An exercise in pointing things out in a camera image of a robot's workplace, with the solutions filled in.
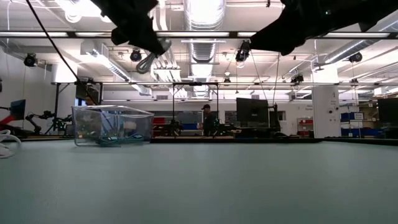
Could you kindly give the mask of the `silver ceiling duct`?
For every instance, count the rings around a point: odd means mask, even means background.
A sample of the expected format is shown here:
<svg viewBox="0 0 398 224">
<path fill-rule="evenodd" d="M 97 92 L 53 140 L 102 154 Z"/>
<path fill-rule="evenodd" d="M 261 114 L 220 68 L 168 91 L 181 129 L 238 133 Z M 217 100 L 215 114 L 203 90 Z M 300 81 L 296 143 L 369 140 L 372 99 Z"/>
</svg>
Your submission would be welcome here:
<svg viewBox="0 0 398 224">
<path fill-rule="evenodd" d="M 226 0 L 183 0 L 185 28 L 189 31 L 219 31 Z M 192 40 L 189 44 L 190 74 L 195 82 L 210 81 L 218 44 L 211 39 Z"/>
</svg>

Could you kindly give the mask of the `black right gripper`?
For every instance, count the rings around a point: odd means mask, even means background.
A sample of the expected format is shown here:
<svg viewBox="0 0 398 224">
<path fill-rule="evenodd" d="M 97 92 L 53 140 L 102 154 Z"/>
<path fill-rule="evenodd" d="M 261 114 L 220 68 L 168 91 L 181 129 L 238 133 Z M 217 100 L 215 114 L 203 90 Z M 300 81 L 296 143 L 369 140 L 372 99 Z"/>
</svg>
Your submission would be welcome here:
<svg viewBox="0 0 398 224">
<path fill-rule="evenodd" d="M 252 35 L 250 49 L 288 55 L 308 36 L 350 26 L 355 0 L 280 0 L 284 9 L 274 22 Z"/>
</svg>

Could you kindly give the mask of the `red storage bins shelf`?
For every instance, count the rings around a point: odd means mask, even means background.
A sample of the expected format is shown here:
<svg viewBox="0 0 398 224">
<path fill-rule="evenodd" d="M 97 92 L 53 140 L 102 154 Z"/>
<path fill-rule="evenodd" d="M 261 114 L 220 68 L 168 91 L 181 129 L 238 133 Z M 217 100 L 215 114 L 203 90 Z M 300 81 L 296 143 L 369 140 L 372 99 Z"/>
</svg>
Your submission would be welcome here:
<svg viewBox="0 0 398 224">
<path fill-rule="evenodd" d="M 297 135 L 301 138 L 314 137 L 314 125 L 311 117 L 297 119 Z"/>
</svg>

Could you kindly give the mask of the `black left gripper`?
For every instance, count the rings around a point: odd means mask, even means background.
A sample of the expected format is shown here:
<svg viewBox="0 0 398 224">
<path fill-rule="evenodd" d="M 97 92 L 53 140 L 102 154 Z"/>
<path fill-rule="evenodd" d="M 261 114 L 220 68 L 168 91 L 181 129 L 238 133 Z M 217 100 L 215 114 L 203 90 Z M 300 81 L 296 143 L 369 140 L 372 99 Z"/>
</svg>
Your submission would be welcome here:
<svg viewBox="0 0 398 224">
<path fill-rule="evenodd" d="M 113 44 L 128 42 L 155 55 L 162 55 L 166 48 L 152 28 L 148 13 L 158 5 L 158 0 L 93 0 L 100 14 L 108 17 L 116 26 L 111 31 Z"/>
</svg>

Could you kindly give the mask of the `dark monitor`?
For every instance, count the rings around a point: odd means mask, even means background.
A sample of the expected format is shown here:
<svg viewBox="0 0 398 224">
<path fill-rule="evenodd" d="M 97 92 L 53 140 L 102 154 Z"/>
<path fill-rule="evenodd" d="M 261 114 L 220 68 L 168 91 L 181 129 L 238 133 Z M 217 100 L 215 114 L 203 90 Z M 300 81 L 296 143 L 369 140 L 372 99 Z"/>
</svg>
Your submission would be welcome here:
<svg viewBox="0 0 398 224">
<path fill-rule="evenodd" d="M 398 98 L 378 99 L 379 120 L 383 123 L 398 123 Z"/>
</svg>

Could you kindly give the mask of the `clear plastic bin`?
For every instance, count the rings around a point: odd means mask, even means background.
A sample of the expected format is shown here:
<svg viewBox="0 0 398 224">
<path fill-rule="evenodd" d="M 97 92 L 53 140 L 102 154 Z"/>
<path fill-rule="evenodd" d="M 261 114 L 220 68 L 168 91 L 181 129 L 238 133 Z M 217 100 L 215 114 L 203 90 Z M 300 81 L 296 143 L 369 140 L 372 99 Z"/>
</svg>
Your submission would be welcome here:
<svg viewBox="0 0 398 224">
<path fill-rule="evenodd" d="M 154 114 L 118 105 L 74 106 L 77 146 L 116 147 L 122 140 L 151 140 Z"/>
</svg>

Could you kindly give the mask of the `blue storage bins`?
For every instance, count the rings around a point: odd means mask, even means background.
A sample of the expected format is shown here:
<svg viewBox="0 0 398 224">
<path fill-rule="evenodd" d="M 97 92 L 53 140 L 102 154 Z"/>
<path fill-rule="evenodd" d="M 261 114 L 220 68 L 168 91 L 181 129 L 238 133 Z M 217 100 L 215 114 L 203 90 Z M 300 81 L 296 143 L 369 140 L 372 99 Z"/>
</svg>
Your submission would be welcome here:
<svg viewBox="0 0 398 224">
<path fill-rule="evenodd" d="M 347 138 L 370 138 L 378 134 L 376 118 L 367 118 L 363 112 L 341 113 L 341 135 Z"/>
</svg>

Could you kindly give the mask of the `large black monitor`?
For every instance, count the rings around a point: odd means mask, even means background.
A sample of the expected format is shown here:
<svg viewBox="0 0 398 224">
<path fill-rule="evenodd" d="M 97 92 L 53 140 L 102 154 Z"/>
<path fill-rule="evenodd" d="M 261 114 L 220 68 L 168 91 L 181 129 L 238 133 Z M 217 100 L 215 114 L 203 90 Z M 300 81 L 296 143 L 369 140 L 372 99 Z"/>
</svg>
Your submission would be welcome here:
<svg viewBox="0 0 398 224">
<path fill-rule="evenodd" d="M 268 101 L 249 98 L 237 98 L 236 119 L 239 122 L 268 123 Z"/>
</svg>

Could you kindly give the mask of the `black hanging screen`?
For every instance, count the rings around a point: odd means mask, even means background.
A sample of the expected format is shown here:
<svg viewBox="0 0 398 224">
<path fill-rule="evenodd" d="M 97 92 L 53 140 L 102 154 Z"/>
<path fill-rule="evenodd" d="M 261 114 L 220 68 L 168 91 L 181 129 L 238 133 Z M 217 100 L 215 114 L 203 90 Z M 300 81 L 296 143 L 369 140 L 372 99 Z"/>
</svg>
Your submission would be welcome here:
<svg viewBox="0 0 398 224">
<path fill-rule="evenodd" d="M 100 103 L 100 85 L 94 83 L 76 84 L 76 98 L 93 100 L 96 105 Z"/>
</svg>

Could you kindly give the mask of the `black table frame rim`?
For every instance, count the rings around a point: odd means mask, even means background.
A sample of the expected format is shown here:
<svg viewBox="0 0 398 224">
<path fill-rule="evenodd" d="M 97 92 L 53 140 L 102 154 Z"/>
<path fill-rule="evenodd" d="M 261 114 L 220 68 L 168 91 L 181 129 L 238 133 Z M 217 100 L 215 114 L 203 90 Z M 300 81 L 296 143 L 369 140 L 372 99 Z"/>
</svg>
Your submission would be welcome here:
<svg viewBox="0 0 398 224">
<path fill-rule="evenodd" d="M 212 144 L 315 144 L 320 142 L 344 142 L 355 144 L 372 144 L 382 146 L 398 146 L 398 139 L 355 139 L 355 138 L 153 138 L 151 140 L 122 140 L 116 141 L 116 144 L 134 144 L 134 143 L 152 143 L 152 144 L 193 144 L 193 143 L 212 143 Z"/>
</svg>

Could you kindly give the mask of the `blue-lit monitor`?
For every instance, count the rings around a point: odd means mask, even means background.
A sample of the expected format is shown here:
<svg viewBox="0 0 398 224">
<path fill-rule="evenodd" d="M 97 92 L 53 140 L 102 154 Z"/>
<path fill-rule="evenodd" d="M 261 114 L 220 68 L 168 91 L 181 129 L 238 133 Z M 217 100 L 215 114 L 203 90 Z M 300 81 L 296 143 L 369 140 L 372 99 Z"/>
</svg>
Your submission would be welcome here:
<svg viewBox="0 0 398 224">
<path fill-rule="evenodd" d="M 17 100 L 11 102 L 10 115 L 14 121 L 23 120 L 25 118 L 26 100 Z"/>
</svg>

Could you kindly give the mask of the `black metal frame stand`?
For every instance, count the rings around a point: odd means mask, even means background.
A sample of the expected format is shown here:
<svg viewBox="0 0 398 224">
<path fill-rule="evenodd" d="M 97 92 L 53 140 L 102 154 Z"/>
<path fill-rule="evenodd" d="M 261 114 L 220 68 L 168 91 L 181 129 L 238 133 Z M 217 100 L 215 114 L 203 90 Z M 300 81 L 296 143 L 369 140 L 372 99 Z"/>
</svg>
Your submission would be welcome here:
<svg viewBox="0 0 398 224">
<path fill-rule="evenodd" d="M 219 130 L 219 89 L 220 89 L 220 84 L 218 82 L 173 82 L 172 83 L 172 124 L 176 124 L 175 120 L 175 94 L 176 92 L 179 92 L 185 85 L 188 86 L 208 86 L 208 89 L 210 89 L 210 85 L 214 85 L 216 87 L 216 118 L 214 119 L 214 124 L 212 126 L 212 132 L 208 132 L 208 135 L 206 135 L 206 138 L 212 137 L 213 139 L 216 138 L 216 135 L 218 134 Z"/>
</svg>

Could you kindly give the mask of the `white square pillar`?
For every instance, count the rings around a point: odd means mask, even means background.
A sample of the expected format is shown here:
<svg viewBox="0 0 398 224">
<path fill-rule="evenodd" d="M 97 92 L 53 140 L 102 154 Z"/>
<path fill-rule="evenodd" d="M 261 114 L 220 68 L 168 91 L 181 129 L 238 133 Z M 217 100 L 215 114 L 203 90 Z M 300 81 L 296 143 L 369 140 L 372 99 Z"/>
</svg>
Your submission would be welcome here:
<svg viewBox="0 0 398 224">
<path fill-rule="evenodd" d="M 312 105 L 315 138 L 340 137 L 341 123 L 338 87 L 313 87 Z"/>
</svg>

